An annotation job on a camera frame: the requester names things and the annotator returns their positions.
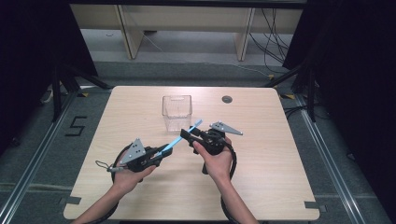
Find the blue light stick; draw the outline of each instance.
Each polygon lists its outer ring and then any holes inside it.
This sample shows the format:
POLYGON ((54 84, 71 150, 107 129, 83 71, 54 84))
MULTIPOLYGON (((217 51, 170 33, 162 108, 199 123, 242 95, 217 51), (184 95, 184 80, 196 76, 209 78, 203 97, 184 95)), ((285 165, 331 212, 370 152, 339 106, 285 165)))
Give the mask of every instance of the blue light stick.
MULTIPOLYGON (((202 123, 201 119, 198 119, 195 121, 194 125, 192 127, 189 128, 189 130, 187 131, 188 133, 190 133, 194 128, 198 127, 200 124, 202 123)), ((157 156, 161 156, 163 154, 163 152, 165 152, 166 150, 169 150, 171 147, 173 147, 174 145, 176 145, 178 142, 180 142, 182 138, 180 136, 178 136, 173 142, 171 142, 166 148, 164 148, 162 151, 158 152, 157 156)))

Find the wrist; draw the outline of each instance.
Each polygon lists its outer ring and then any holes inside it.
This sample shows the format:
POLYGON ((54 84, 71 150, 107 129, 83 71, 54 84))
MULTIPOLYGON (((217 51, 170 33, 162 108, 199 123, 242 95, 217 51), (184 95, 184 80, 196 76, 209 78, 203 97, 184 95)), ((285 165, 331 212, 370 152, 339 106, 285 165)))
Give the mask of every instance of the wrist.
POLYGON ((228 177, 216 178, 214 181, 218 189, 226 189, 232 185, 231 179, 228 177))
POLYGON ((114 199, 120 200, 125 194, 127 194, 129 190, 126 190, 120 185, 113 184, 111 188, 108 190, 108 193, 111 194, 111 196, 114 199))

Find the clear plastic container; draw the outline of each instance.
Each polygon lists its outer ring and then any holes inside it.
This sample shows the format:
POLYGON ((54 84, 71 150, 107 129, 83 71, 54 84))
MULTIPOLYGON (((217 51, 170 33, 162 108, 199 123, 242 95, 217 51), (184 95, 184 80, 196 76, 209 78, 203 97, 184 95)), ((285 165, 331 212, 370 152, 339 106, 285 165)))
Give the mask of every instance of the clear plastic container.
POLYGON ((191 96, 171 95, 163 97, 163 119, 168 132, 189 129, 191 125, 191 96))

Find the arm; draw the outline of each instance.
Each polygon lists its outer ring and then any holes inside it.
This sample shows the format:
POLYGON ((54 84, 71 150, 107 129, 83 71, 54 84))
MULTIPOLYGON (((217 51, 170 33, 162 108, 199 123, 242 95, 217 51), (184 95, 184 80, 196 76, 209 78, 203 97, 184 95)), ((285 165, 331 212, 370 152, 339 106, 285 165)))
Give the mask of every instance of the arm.
POLYGON ((132 191, 137 183, 145 176, 151 174, 154 169, 155 166, 150 166, 139 173, 134 173, 130 170, 117 172, 114 183, 107 193, 72 223, 88 223, 103 217, 125 194, 132 191))
POLYGON ((212 156, 198 142, 193 142, 193 146, 203 157, 206 170, 218 187, 221 197, 227 206, 227 210, 233 218, 244 224, 259 223, 253 214, 251 214, 231 182, 230 166, 232 156, 230 149, 225 147, 219 155, 212 156))

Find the wooden table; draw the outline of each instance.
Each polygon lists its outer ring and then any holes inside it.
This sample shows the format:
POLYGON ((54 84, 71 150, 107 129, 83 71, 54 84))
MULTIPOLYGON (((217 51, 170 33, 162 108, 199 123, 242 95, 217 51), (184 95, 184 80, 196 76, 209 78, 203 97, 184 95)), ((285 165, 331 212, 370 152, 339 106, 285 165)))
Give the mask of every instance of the wooden table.
MULTIPOLYGON (((164 95, 191 95, 192 121, 199 129, 216 121, 244 135, 227 134, 238 163, 233 184, 258 220, 314 220, 318 209, 306 208, 315 198, 273 89, 222 87, 116 87, 108 100, 91 146, 71 193, 79 204, 68 204, 64 216, 78 217, 111 186, 110 174, 95 161, 112 163, 137 137, 145 147, 159 147, 178 133, 166 131, 162 116, 164 95), (223 103, 221 98, 233 101, 223 103)), ((153 174, 121 201, 111 217, 121 220, 226 220, 219 192, 203 160, 185 140, 174 146, 153 174)))

